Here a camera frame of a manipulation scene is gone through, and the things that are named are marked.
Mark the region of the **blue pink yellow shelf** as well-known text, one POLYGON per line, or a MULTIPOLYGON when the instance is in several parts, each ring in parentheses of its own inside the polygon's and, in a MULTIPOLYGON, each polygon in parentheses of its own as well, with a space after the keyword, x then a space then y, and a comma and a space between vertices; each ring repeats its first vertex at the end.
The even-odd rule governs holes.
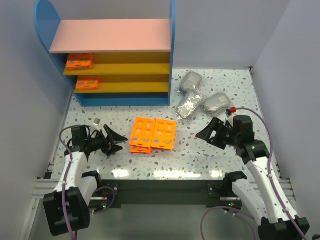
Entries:
POLYGON ((176 35, 176 3, 160 19, 63 20, 48 0, 33 8, 45 51, 83 107, 168 106, 176 35), (93 68, 68 70, 68 54, 93 53, 93 68), (78 76, 100 76, 98 90, 78 91, 78 76))

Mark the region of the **silver sponge pack right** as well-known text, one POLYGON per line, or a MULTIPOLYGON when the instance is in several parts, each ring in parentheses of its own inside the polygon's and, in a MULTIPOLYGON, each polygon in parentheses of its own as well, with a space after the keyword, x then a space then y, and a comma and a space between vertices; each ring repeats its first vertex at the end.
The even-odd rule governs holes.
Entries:
POLYGON ((203 110, 212 117, 217 117, 231 106, 232 101, 224 93, 216 93, 203 102, 203 110))

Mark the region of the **silver sponge pack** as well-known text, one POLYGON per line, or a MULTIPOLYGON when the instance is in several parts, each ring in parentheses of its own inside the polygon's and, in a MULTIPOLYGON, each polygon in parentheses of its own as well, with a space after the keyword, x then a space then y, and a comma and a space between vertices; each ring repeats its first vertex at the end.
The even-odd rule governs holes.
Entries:
POLYGON ((191 90, 183 97, 176 107, 176 115, 179 120, 190 119, 203 105, 207 95, 197 89, 191 90))
POLYGON ((203 110, 212 117, 217 117, 231 106, 232 101, 224 93, 216 93, 203 102, 203 110))
POLYGON ((204 77, 197 72, 189 71, 182 79, 179 90, 182 94, 187 94, 192 91, 199 92, 199 87, 204 77))

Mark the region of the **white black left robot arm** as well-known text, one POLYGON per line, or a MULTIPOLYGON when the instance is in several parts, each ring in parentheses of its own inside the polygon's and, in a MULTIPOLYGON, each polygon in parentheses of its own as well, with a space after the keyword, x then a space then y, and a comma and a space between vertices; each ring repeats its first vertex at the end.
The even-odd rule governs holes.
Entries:
POLYGON ((90 201, 95 192, 105 189, 97 170, 85 171, 91 153, 101 151, 108 157, 121 151, 121 143, 128 139, 114 132, 96 119, 91 126, 70 126, 71 139, 62 141, 65 147, 65 165, 58 184, 43 197, 43 206, 53 236, 69 234, 78 237, 78 231, 90 225, 90 201))

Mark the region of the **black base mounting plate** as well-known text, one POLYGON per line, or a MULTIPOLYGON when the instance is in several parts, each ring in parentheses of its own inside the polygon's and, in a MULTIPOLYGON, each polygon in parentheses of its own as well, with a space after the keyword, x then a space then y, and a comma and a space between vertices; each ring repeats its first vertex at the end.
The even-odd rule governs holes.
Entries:
POLYGON ((103 210, 108 206, 120 209, 122 205, 201 205, 207 208, 242 208, 242 201, 231 192, 221 192, 223 180, 103 180, 111 190, 93 195, 89 207, 103 210))

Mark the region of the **silver sponge pack middle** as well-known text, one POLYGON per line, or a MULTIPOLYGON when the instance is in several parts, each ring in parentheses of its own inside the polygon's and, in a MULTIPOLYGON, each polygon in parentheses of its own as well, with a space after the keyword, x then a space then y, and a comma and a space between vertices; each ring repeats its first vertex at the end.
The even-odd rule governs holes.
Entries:
POLYGON ((197 89, 191 90, 183 97, 176 107, 176 115, 179 120, 190 119, 203 105, 207 95, 197 89))

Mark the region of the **silver sponge pack top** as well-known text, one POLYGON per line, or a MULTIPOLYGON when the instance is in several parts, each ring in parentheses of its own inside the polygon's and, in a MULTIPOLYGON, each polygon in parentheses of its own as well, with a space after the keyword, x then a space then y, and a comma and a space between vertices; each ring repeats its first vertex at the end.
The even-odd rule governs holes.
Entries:
POLYGON ((179 90, 182 94, 187 94, 192 91, 199 92, 199 87, 204 77, 197 72, 189 71, 182 79, 179 90))

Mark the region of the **aluminium frame rail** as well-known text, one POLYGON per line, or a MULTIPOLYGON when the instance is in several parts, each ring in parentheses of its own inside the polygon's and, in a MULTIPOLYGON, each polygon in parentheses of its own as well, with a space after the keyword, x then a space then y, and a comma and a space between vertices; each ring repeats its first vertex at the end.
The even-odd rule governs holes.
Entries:
POLYGON ((35 186, 32 190, 31 200, 28 206, 26 218, 24 220, 23 227, 18 238, 19 240, 30 239, 40 202, 43 200, 44 195, 52 192, 52 190, 59 182, 58 179, 51 179, 54 166, 55 162, 50 161, 47 171, 44 174, 44 178, 37 178, 35 181, 35 186))

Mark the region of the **orange sponge box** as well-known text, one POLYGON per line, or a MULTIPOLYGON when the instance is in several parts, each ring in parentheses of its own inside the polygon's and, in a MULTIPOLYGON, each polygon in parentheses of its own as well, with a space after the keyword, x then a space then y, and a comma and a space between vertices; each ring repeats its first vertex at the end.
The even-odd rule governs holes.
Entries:
POLYGON ((130 152, 131 153, 142 153, 142 154, 150 154, 152 152, 152 148, 150 147, 140 147, 131 145, 130 146, 130 152))
POLYGON ((101 77, 99 75, 80 75, 77 77, 75 89, 77 91, 93 91, 100 88, 101 77))
POLYGON ((94 66, 93 53, 69 53, 66 68, 70 71, 89 70, 94 66))
POLYGON ((131 146, 151 148, 156 120, 154 118, 136 117, 129 144, 131 146))
POLYGON ((151 148, 173 150, 176 130, 176 121, 157 118, 155 120, 155 126, 152 135, 151 148))

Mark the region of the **orange sponge box on shelf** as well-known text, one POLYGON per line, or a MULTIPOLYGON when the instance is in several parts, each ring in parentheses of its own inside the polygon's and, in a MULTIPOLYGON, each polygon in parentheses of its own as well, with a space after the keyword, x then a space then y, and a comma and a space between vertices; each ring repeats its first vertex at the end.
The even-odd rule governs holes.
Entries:
POLYGON ((77 77, 75 89, 77 91, 93 91, 100 88, 101 77, 99 75, 80 75, 77 77))

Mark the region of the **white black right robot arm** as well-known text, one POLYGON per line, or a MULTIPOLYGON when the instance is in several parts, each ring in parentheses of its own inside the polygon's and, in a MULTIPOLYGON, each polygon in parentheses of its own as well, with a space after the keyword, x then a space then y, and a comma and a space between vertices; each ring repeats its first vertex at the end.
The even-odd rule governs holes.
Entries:
POLYGON ((305 217, 299 217, 288 201, 282 186, 269 164, 270 153, 261 140, 255 138, 253 121, 247 115, 230 115, 227 121, 214 117, 198 139, 224 150, 235 148, 254 178, 258 191, 241 172, 227 173, 220 191, 239 197, 257 223, 261 240, 302 240, 310 225, 305 217))

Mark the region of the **orange sponge box bottom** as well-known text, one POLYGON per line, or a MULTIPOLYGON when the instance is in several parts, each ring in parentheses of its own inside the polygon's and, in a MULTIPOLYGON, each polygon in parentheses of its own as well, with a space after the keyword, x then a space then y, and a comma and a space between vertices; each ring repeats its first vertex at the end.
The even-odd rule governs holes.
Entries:
POLYGON ((142 154, 150 154, 152 152, 152 148, 150 147, 140 147, 131 145, 130 146, 130 152, 131 153, 142 153, 142 154))

